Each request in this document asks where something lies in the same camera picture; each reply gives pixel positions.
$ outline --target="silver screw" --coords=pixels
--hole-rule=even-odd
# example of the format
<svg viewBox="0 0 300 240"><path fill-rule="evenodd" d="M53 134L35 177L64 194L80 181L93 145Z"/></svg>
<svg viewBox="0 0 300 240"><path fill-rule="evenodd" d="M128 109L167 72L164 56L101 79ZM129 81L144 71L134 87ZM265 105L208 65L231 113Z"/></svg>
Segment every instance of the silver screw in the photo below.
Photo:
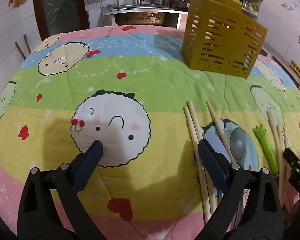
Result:
<svg viewBox="0 0 300 240"><path fill-rule="evenodd" d="M62 170L66 170L66 169L68 169L69 168L69 164L68 163L62 163L61 165L60 165L60 169L62 169Z"/></svg>
<svg viewBox="0 0 300 240"><path fill-rule="evenodd" d="M239 165L238 163L232 163L232 164L231 164L231 167L232 167L232 169L234 169L234 170L240 169L240 165Z"/></svg>
<svg viewBox="0 0 300 240"><path fill-rule="evenodd" d="M36 174L37 171L38 171L38 168L36 168L36 167L34 167L34 168L32 168L32 169L30 170L30 172L31 172L32 174Z"/></svg>
<svg viewBox="0 0 300 240"><path fill-rule="evenodd" d="M263 172L264 174L269 174L269 173L270 173L269 169L267 169L267 168L263 168L263 169L262 169L262 172Z"/></svg>

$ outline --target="yellow stripe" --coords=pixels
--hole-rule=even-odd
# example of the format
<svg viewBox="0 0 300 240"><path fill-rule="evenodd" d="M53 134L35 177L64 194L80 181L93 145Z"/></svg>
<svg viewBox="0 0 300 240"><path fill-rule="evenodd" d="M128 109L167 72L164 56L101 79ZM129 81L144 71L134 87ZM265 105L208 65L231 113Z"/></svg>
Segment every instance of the yellow stripe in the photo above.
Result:
<svg viewBox="0 0 300 240"><path fill-rule="evenodd" d="M70 134L73 114L65 110L51 110L49 114L47 110L9 106L0 119L0 165L24 183L33 165L44 171L55 169L62 162L71 162L79 153ZM151 138L145 151L125 166L98 167L86 189L78 194L88 212L117 217L107 209L112 197L129 198L136 220L166 219L182 212L202 210L185 116L148 114ZM259 153L259 167L267 167L252 132L252 128L259 124L271 131L261 112L223 112L221 117L241 125L250 134ZM202 126L206 126L211 122L210 113L198 113L198 119ZM300 114L286 114L285 120L293 149L300 151ZM24 125L28 126L29 137L22 141L18 134ZM269 138L274 145L271 133Z"/></svg>

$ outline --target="colorful quilt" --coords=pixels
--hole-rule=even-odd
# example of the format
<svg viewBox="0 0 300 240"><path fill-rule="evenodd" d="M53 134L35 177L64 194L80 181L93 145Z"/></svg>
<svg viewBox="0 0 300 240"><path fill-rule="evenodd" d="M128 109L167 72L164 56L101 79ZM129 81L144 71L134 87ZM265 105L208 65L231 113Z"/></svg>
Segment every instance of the colorful quilt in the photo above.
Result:
<svg viewBox="0 0 300 240"><path fill-rule="evenodd" d="M218 137L206 100L228 139L244 130L245 169L268 167L252 131L262 124L274 149L268 109L300 153L300 94L284 70L263 56L247 80L191 70L182 40L173 28L101 27L51 36L23 62L0 95L0 215L15 233L30 169L56 169L98 139L104 155L78 197L105 237L194 239L204 223L188 100L205 133Z"/></svg>

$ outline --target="spoon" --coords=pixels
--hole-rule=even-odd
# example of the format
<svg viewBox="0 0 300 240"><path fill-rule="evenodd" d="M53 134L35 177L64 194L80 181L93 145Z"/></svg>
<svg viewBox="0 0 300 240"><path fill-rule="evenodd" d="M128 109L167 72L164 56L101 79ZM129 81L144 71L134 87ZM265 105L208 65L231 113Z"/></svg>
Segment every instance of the spoon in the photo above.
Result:
<svg viewBox="0 0 300 240"><path fill-rule="evenodd" d="M230 149L233 157L244 168L244 161L247 155L247 139L246 132L241 127L233 130L230 136Z"/></svg>

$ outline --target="yellow box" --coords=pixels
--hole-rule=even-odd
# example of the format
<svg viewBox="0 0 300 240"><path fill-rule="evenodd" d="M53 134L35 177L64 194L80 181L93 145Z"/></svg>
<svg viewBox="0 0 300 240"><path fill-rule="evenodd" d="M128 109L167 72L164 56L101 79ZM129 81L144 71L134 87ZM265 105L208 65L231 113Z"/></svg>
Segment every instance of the yellow box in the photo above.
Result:
<svg viewBox="0 0 300 240"><path fill-rule="evenodd" d="M247 78L266 33L238 0L191 0L181 53L190 69Z"/></svg>

